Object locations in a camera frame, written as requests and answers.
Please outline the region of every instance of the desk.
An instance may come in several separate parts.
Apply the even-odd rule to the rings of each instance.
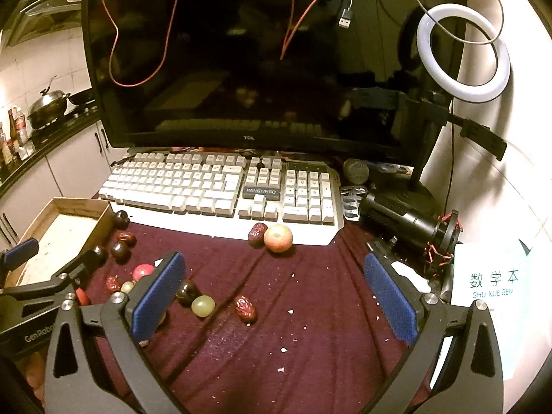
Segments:
[[[199,319],[173,301],[145,348],[190,412],[356,414],[407,348],[364,281],[364,243],[371,235],[357,224],[346,222],[329,246],[296,246],[280,256],[243,240],[139,224],[129,231],[138,239],[132,257],[126,265],[110,257],[96,271],[86,288],[92,303],[107,300],[107,276],[123,283],[136,265],[176,250],[186,259],[186,277],[217,304]],[[235,314],[237,294],[257,308],[253,326]],[[119,395],[131,401],[109,346],[98,343]],[[414,402],[428,393],[421,388]]]

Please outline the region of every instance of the orange cable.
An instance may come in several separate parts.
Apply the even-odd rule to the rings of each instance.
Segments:
[[[170,30],[172,29],[173,20],[175,19],[175,12],[176,12],[177,2],[178,2],[178,0],[175,0],[175,4],[173,5],[172,12],[170,13],[169,26],[168,26],[168,29],[167,29],[167,36],[165,38],[165,49],[163,51],[163,57],[161,59],[161,63],[159,63],[159,66],[155,69],[155,71],[152,74],[150,74],[143,81],[140,81],[136,84],[121,84],[120,82],[118,82],[113,77],[113,73],[112,73],[112,70],[111,70],[111,62],[113,60],[113,54],[115,52],[115,47],[117,46],[117,41],[119,40],[119,28],[118,28],[117,24],[115,23],[115,21],[113,20],[113,18],[111,17],[111,14],[109,13],[109,10],[107,9],[106,0],[101,0],[101,4],[103,5],[104,10],[106,11],[107,16],[109,17],[109,20],[111,21],[112,25],[115,27],[115,41],[113,42],[113,48],[111,49],[111,52],[109,54],[109,66],[108,66],[108,68],[109,68],[109,77],[111,78],[111,81],[114,82],[114,84],[117,84],[120,87],[127,87],[127,88],[138,87],[139,85],[142,85],[142,84],[145,84],[146,82],[148,82],[151,78],[153,78],[159,72],[159,70],[161,70],[161,67],[165,63],[165,59],[167,58],[167,49],[169,47]]]

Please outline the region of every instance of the kitchen counter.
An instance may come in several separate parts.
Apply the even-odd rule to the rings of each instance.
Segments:
[[[46,155],[99,119],[99,113],[91,111],[87,114],[81,114],[77,118],[68,118],[61,121],[59,124],[53,126],[47,135],[40,131],[34,131],[31,140],[34,143],[36,152],[23,161],[14,159],[12,163],[3,165],[0,169],[0,180],[2,181],[0,184],[0,198],[6,194],[21,176],[46,157]]]

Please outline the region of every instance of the red date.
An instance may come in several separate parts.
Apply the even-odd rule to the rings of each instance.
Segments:
[[[239,318],[247,325],[251,325],[257,320],[257,310],[247,297],[241,295],[236,296],[234,305]]]

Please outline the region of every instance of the cooking pot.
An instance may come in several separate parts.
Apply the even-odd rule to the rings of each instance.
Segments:
[[[63,93],[61,90],[50,91],[52,79],[48,88],[42,90],[42,97],[37,99],[29,109],[27,118],[33,129],[40,129],[50,121],[62,116],[67,110],[67,98],[70,93]]]

